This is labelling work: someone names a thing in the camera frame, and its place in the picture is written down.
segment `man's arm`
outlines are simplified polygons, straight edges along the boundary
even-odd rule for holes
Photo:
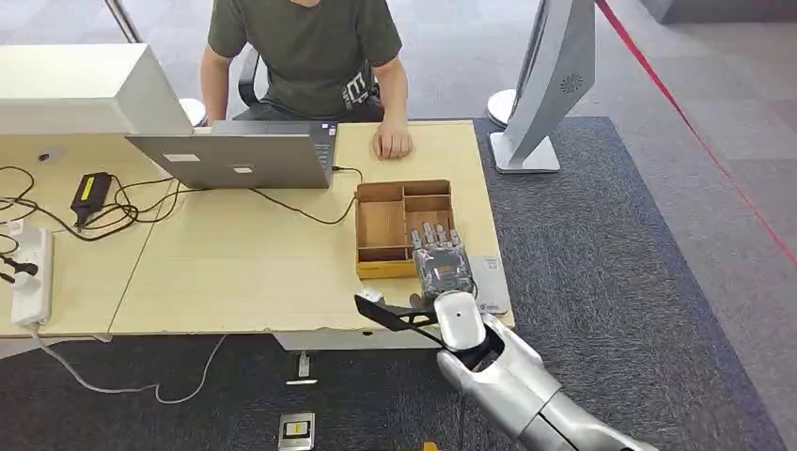
[[[208,125],[227,118],[227,96],[229,92],[230,59],[205,46],[200,63],[199,78],[202,84],[202,99],[208,110]]]
[[[397,57],[374,68],[379,80],[384,120],[374,134],[372,146],[380,158],[401,158],[413,151],[407,129],[407,72]]]

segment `white computer monitor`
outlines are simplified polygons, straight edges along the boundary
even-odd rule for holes
[[[507,123],[490,136],[498,172],[558,171],[548,135],[594,84],[594,0],[539,0],[518,87],[488,104]]]
[[[0,134],[191,134],[147,44],[0,46]]]

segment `cardboard box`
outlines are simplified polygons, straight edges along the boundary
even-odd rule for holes
[[[361,279],[416,277],[410,231],[423,223],[454,228],[448,180],[364,183],[357,187],[357,275]]]

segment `wooden desk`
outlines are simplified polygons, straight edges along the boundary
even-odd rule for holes
[[[416,151],[400,161],[383,162],[373,155],[369,143],[375,128],[341,125],[336,164],[359,168],[366,181],[449,179],[457,229],[468,253],[499,256],[471,122],[414,123]],[[333,219],[346,208],[359,183],[353,173],[334,178],[328,191],[268,194]],[[363,339],[363,331],[369,332],[369,340],[390,341],[388,335],[400,334],[380,330],[354,307],[353,295],[363,286],[354,272],[354,247],[353,213],[342,224],[320,225],[253,193],[187,194],[169,219],[152,228],[110,332],[279,333],[288,349],[327,349],[316,344],[332,335],[344,336],[341,333]],[[414,279],[367,283],[381,290],[389,303],[406,303],[419,290]],[[505,322],[514,324],[511,313]],[[302,332],[315,332],[315,341],[297,334]],[[426,343],[423,337],[407,336],[409,341],[396,346]]]
[[[39,155],[45,150],[51,158],[40,163]],[[119,135],[0,136],[0,162],[0,166],[16,165],[30,171],[36,187],[26,198],[68,224],[74,221],[70,204],[83,174],[106,171],[122,183],[163,177],[150,160]],[[0,172],[0,195],[17,195],[27,182],[24,175],[14,171]],[[167,188],[168,183],[133,188],[130,197],[136,205],[151,205]],[[25,211],[16,207],[0,211],[0,221]],[[41,213],[26,221],[56,231],[52,314],[41,334],[107,334],[151,226],[135,225],[102,241],[83,242]],[[0,248],[7,249],[8,244],[0,241]],[[10,310],[11,290],[3,283],[0,336],[27,336],[25,329],[8,321]]]

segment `floor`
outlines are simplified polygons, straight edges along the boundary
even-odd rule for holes
[[[491,93],[512,87],[529,3],[389,0],[405,43],[411,116],[481,116]],[[797,253],[797,24],[663,27],[637,0],[609,3],[718,160]],[[125,4],[178,94],[200,97],[211,1]],[[101,0],[0,0],[0,18],[3,44],[123,41]],[[797,266],[600,13],[596,48],[598,81],[572,114],[614,121],[784,442],[797,449]],[[231,98],[231,113],[241,111]]]

